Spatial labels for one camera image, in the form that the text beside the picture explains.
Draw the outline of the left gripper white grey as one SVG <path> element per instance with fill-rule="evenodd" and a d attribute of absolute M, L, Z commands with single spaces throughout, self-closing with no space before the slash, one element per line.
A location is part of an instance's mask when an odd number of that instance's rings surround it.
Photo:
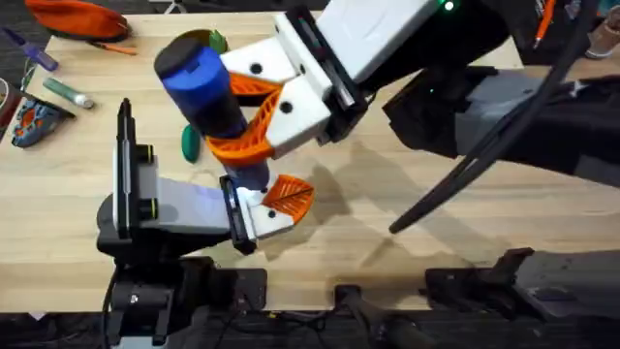
<path fill-rule="evenodd" d="M 226 176 L 219 188 L 161 177 L 152 146 L 116 146 L 111 254 L 183 256 L 229 241 L 249 255 L 257 249 L 255 239 L 297 225 L 315 197 L 311 184 L 286 174 L 272 175 L 262 190 L 233 189 Z"/>

